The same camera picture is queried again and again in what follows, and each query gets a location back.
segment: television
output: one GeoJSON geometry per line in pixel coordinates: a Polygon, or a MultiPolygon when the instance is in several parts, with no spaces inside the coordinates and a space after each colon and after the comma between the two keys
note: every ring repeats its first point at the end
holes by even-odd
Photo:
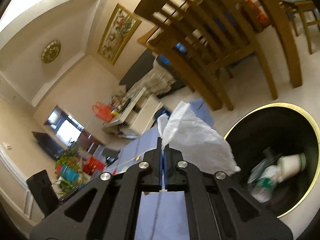
{"type": "Polygon", "coordinates": [[[41,149],[43,149],[52,159],[57,161],[61,155],[63,155],[64,149],[52,139],[49,134],[42,132],[32,133],[41,149]]]}

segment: black speaker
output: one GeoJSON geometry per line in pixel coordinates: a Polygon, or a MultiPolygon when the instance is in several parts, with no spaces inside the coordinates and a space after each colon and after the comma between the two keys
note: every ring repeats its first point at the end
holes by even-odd
{"type": "Polygon", "coordinates": [[[50,215],[58,205],[58,198],[51,187],[46,170],[40,171],[27,179],[28,187],[44,216],[50,215]]]}

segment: plastic bottle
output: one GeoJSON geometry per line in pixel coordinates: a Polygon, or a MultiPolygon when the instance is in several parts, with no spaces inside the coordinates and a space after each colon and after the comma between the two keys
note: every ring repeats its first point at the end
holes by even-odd
{"type": "Polygon", "coordinates": [[[277,186],[279,168],[276,165],[267,167],[262,173],[256,186],[251,191],[251,195],[260,203],[265,203],[272,197],[272,192],[277,186]]]}

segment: metal screw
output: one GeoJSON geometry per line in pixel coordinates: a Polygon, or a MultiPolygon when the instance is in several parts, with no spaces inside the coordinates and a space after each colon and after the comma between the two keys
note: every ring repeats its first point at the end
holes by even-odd
{"type": "Polygon", "coordinates": [[[146,169],[146,168],[149,167],[149,163],[147,163],[147,162],[141,162],[141,163],[139,163],[139,167],[140,167],[141,169],[146,169]]]}
{"type": "Polygon", "coordinates": [[[218,171],[216,173],[216,178],[217,179],[225,179],[226,178],[226,174],[224,172],[222,172],[222,171],[218,171]]]}
{"type": "Polygon", "coordinates": [[[111,175],[110,175],[110,173],[107,173],[107,172],[102,173],[102,174],[100,175],[100,179],[102,179],[102,180],[108,180],[108,179],[110,179],[110,178],[111,178],[111,175]]]}
{"type": "Polygon", "coordinates": [[[185,168],[185,167],[187,167],[187,166],[188,166],[188,163],[185,162],[185,161],[180,161],[180,162],[178,162],[178,167],[180,167],[180,168],[185,168]]]}

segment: black gripper frame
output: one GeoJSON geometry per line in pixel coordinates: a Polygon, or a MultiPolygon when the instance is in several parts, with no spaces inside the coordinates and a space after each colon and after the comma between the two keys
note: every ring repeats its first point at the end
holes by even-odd
{"type": "Polygon", "coordinates": [[[149,165],[95,178],[36,225],[30,240],[133,240],[141,193],[162,189],[162,170],[168,191],[185,192],[190,239],[293,240],[284,223],[225,173],[204,173],[188,162],[181,168],[180,161],[181,152],[169,146],[162,154],[158,138],[157,149],[144,155],[149,165]]]}

